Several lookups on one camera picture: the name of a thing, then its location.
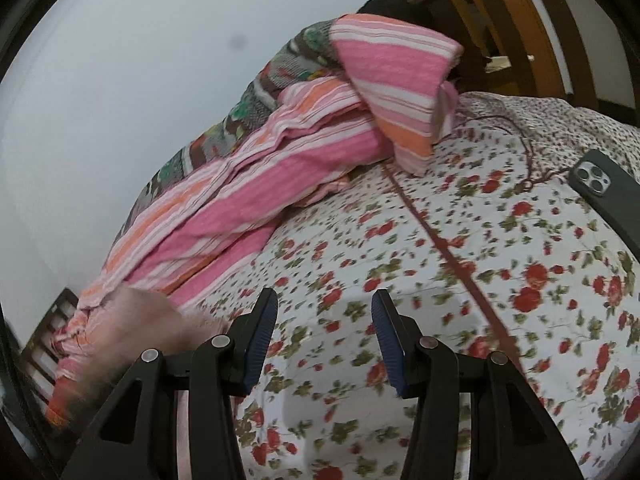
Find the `green patterned fabric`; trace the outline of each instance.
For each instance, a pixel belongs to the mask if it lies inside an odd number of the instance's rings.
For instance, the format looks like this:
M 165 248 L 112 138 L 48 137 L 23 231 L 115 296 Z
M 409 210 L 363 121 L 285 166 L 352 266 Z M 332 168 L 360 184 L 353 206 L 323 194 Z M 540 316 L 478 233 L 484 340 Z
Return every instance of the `green patterned fabric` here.
M 167 190 L 208 162 L 229 156 L 249 135 L 260 129 L 278 107 L 278 96 L 286 87 L 341 70 L 329 42 L 329 29 L 334 21 L 304 28 L 287 42 L 249 84 L 238 104 L 221 123 L 172 156 L 140 192 L 116 241 L 140 213 Z

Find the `white wall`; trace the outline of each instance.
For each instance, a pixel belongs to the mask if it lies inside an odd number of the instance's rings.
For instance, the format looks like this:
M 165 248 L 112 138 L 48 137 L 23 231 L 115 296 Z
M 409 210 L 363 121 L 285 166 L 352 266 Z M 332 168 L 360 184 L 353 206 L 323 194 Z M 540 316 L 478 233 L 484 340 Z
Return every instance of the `white wall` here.
M 635 108 L 634 91 L 616 25 L 595 0 L 566 0 L 580 30 L 600 99 Z
M 564 59 L 564 52 L 562 51 L 562 46 L 560 45 L 560 39 L 558 38 L 558 34 L 556 33 L 554 24 L 551 22 L 551 17 L 546 11 L 545 4 L 542 2 L 542 0 L 531 0 L 531 3 L 533 3 L 533 6 L 536 7 L 538 15 L 540 16 L 540 21 L 542 21 L 542 24 L 546 30 L 546 34 L 549 38 L 549 43 L 551 43 L 551 48 L 553 49 L 554 55 L 556 56 L 558 70 L 560 71 L 562 84 L 564 85 L 564 91 L 567 93 L 573 93 L 574 87 L 571 83 L 571 77 L 569 76 L 569 69 L 566 65 L 566 60 Z
M 159 167 L 291 36 L 365 1 L 59 0 L 0 84 L 0 178 L 55 279 L 79 292 Z
M 0 303 L 21 344 L 62 289 L 0 180 Z

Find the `phone case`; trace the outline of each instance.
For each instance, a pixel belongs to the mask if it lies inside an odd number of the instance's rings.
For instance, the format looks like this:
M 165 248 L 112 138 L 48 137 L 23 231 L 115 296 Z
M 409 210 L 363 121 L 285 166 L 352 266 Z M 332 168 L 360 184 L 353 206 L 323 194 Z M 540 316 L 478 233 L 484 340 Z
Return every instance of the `phone case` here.
M 599 150 L 589 150 L 571 168 L 568 181 L 640 260 L 640 184 Z

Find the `metal screw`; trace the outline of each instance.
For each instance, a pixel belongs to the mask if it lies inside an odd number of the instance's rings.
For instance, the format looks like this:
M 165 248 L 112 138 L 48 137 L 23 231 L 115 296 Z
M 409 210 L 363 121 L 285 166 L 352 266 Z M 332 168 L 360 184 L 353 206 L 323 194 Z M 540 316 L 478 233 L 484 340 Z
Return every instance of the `metal screw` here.
M 155 348 L 148 348 L 142 355 L 140 356 L 145 363 L 150 363 L 151 361 L 155 361 L 159 356 L 158 350 Z
M 224 348 L 229 343 L 231 343 L 231 339 L 226 335 L 217 335 L 211 340 L 211 344 L 215 346 L 215 348 Z
M 433 350 L 438 346 L 438 340 L 430 335 L 425 335 L 420 338 L 420 346 L 427 350 Z
M 509 358 L 507 357 L 506 354 L 503 354 L 502 352 L 492 352 L 491 361 L 493 361 L 497 365 L 502 366 L 509 362 Z

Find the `bed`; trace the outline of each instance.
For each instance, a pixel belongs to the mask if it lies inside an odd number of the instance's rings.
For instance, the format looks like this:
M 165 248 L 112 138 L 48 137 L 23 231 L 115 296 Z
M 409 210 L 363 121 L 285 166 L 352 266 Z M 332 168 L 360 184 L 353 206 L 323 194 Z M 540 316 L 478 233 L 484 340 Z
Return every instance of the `bed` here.
M 174 296 L 184 312 L 233 319 L 263 286 L 278 293 L 260 384 L 238 406 L 246 471 L 398 477 L 415 403 L 389 387 L 371 325 L 370 295 L 387 288 L 424 333 L 474 356 L 505 351 L 585 478 L 624 478 L 640 430 L 640 264 L 565 175 L 597 148 L 638 179 L 638 108 L 599 98 L 565 0 L 541 0 L 562 60 L 532 0 L 407 1 L 464 47 L 455 127 L 424 176 L 389 160 L 359 167 L 339 193 L 287 208 L 257 254 L 185 301 Z M 638 15 L 631 0 L 597 1 L 620 32 L 637 103 Z M 461 479 L 468 403 L 461 397 Z M 186 446 L 183 434 L 183 457 Z

